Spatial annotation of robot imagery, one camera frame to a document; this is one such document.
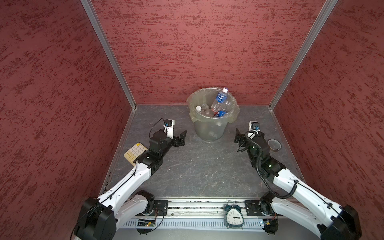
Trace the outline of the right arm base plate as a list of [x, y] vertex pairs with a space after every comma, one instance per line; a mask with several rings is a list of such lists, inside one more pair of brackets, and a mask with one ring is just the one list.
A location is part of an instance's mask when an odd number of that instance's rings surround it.
[[249, 217], [274, 217], [276, 212], [272, 204], [265, 200], [246, 200], [245, 209]]

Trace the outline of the Pocari blue label bottle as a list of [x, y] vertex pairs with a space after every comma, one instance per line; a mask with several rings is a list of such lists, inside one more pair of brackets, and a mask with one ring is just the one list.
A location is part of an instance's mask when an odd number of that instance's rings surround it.
[[225, 102], [228, 98], [228, 88], [223, 88], [221, 91], [218, 92], [217, 96], [215, 97], [215, 100], [211, 106], [211, 109], [215, 112], [215, 110], [221, 105], [221, 103]]

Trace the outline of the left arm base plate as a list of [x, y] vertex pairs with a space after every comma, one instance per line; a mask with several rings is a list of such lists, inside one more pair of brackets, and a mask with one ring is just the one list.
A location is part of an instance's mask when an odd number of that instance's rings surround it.
[[148, 202], [148, 207], [142, 213], [143, 216], [155, 216], [156, 214], [167, 214], [168, 211], [168, 200], [153, 200]]

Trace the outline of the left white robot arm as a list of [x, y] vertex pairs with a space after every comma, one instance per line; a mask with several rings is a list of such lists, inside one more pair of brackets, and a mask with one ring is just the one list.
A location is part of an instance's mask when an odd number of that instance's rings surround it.
[[137, 189], [160, 168], [171, 147], [185, 145], [186, 135], [184, 131], [174, 137], [173, 129], [164, 127], [150, 138], [149, 148], [137, 143], [125, 152], [133, 169], [110, 190], [83, 203], [71, 235], [81, 240], [111, 240], [126, 221], [155, 211], [155, 197]]

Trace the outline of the green label square bottle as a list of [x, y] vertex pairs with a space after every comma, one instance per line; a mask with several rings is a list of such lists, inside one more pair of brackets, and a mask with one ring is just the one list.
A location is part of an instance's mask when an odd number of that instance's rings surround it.
[[205, 113], [210, 109], [210, 107], [207, 104], [202, 104], [201, 109], [202, 109], [202, 113]]

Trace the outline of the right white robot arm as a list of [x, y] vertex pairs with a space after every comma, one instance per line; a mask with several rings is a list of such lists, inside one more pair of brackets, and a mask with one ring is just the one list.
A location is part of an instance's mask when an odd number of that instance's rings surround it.
[[282, 215], [311, 231], [321, 240], [358, 240], [362, 228], [358, 212], [351, 206], [324, 197], [296, 177], [270, 155], [270, 146], [259, 127], [244, 134], [236, 130], [238, 152], [247, 152], [268, 193], [260, 198], [265, 216]]

